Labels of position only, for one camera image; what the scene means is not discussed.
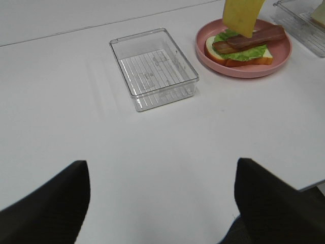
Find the plastic container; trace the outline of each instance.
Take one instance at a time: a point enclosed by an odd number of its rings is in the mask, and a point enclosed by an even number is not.
[[[277,24],[319,57],[325,57],[325,28],[313,22],[310,15],[322,0],[281,0],[272,17]]]
[[[194,95],[199,76],[166,29],[114,39],[110,45],[138,112]]]

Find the table surface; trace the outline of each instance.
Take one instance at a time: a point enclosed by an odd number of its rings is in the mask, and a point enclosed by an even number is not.
[[[239,214],[238,158],[297,189],[323,181],[325,59],[292,38],[290,59],[272,75],[215,73],[194,39],[223,5],[1,47],[0,209],[85,159],[91,201],[76,243],[217,243]],[[270,21],[273,11],[267,1],[259,17]],[[138,113],[109,41],[159,27],[200,80],[193,97]]]
[[[0,2],[0,46],[218,0],[29,0]]]

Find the cheese slice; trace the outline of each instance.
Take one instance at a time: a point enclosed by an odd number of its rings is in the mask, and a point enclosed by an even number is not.
[[[251,38],[265,0],[226,0],[222,22],[229,29]]]

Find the pink plate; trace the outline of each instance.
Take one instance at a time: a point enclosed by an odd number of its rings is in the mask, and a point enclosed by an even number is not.
[[[262,29],[270,25],[273,24],[258,19],[256,21],[255,29]],[[274,41],[268,44],[268,49],[273,56],[273,62],[271,65],[246,65],[231,68],[220,65],[205,56],[204,46],[206,40],[210,36],[215,36],[225,29],[227,29],[227,27],[222,23],[222,19],[218,19],[203,26],[196,36],[196,51],[199,60],[212,70],[221,74],[238,78],[256,78],[266,76],[278,71],[291,55],[292,44],[287,36],[283,40]]]

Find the bread slice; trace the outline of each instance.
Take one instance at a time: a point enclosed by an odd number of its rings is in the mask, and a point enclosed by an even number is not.
[[[273,57],[268,49],[266,49],[263,57],[255,58],[249,61],[237,61],[232,59],[222,58],[216,51],[212,48],[212,43],[214,42],[214,36],[209,37],[205,43],[205,55],[211,60],[218,64],[227,67],[238,67],[244,65],[270,65],[272,64]]]
[[[325,27],[325,0],[311,14],[311,18],[320,26]]]

